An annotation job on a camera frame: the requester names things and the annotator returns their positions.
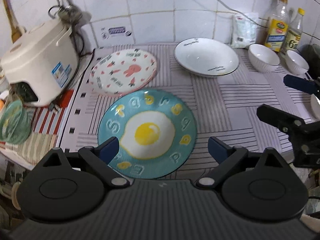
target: yellow bottle cap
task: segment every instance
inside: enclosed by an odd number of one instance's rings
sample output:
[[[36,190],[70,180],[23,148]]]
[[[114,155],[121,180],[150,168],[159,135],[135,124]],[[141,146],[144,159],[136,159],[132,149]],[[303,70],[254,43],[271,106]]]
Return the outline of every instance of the yellow bottle cap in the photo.
[[[304,9],[298,8],[298,14],[304,15]]]

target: cooking oil bottle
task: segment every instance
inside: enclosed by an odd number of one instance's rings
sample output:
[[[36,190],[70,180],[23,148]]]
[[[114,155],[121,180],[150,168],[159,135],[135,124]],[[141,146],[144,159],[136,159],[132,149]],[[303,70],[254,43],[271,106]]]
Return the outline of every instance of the cooking oil bottle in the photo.
[[[268,21],[268,35],[264,45],[276,52],[280,51],[290,23],[287,4],[288,0],[279,0]]]
[[[288,49],[290,50],[297,49],[297,46],[302,34],[303,16],[304,16],[304,10],[299,8],[297,16],[292,21],[292,23],[290,23],[290,26],[287,32],[287,37],[285,38],[285,41],[282,44],[282,47],[281,47],[282,53],[285,53]]]

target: pink rabbit plate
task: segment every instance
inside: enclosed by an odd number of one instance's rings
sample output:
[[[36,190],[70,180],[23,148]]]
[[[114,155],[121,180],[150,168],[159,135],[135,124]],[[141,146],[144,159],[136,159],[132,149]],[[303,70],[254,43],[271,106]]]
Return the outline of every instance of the pink rabbit plate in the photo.
[[[144,87],[156,74],[156,69],[156,58],[149,52],[125,49],[95,65],[89,82],[98,93],[118,97]]]

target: egg yolk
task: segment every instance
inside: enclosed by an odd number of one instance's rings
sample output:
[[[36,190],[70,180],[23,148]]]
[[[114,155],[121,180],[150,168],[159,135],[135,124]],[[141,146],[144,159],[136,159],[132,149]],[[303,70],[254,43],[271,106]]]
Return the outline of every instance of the egg yolk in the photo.
[[[152,122],[146,122],[137,128],[134,138],[140,145],[150,145],[159,139],[159,135],[159,127]]]

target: green plastic basket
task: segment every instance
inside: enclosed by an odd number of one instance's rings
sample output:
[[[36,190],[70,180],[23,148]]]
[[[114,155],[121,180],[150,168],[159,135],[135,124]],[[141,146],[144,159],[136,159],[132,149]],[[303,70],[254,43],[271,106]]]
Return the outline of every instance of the green plastic basket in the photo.
[[[0,119],[0,141],[21,144],[30,134],[30,119],[20,100],[7,106]]]

